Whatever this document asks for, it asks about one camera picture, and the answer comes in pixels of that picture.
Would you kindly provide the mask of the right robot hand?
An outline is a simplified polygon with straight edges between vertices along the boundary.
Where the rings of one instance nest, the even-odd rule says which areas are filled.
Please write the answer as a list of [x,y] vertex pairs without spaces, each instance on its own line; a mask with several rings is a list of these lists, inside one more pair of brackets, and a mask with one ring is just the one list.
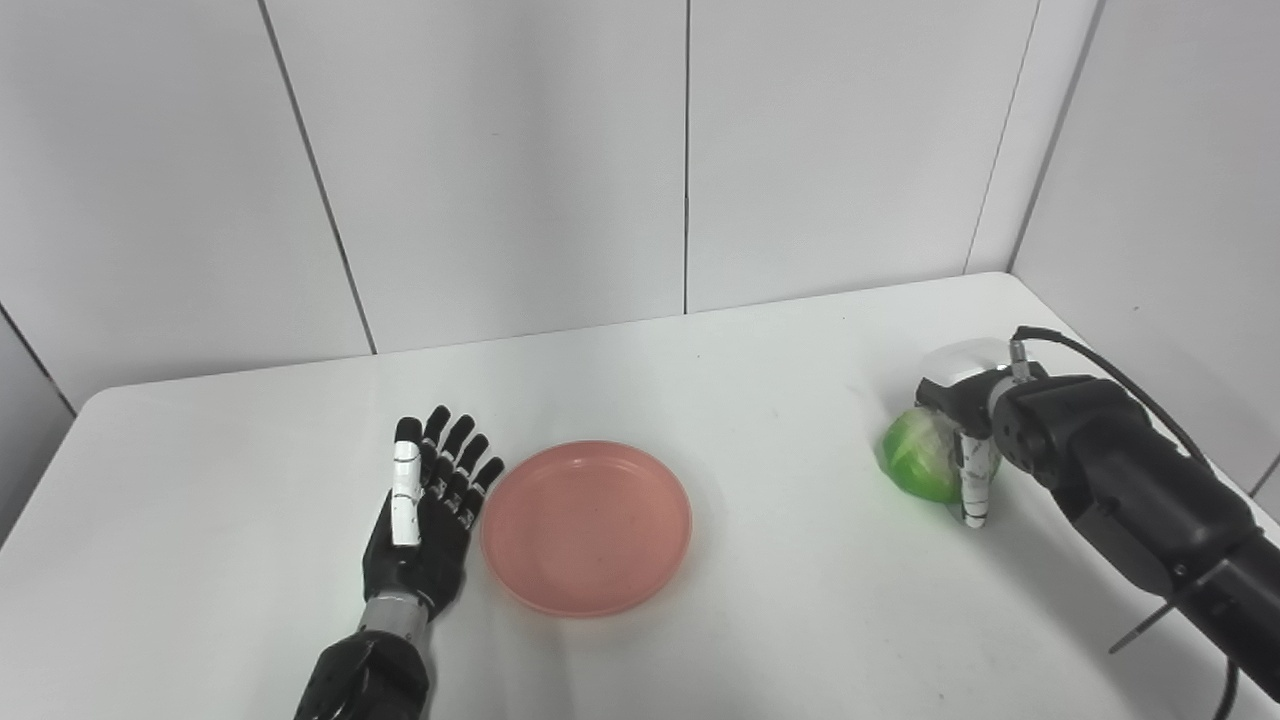
[[1001,455],[992,436],[991,406],[1012,383],[1009,347],[996,338],[965,340],[927,354],[915,400],[950,433],[948,462],[957,479],[959,516],[986,527]]

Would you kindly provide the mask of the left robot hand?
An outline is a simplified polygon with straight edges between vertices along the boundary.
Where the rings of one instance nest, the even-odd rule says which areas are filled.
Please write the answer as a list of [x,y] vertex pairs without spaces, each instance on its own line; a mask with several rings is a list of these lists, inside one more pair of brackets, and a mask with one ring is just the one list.
[[401,593],[439,616],[460,594],[471,539],[504,461],[467,414],[436,406],[396,427],[390,489],[362,559],[364,597]]

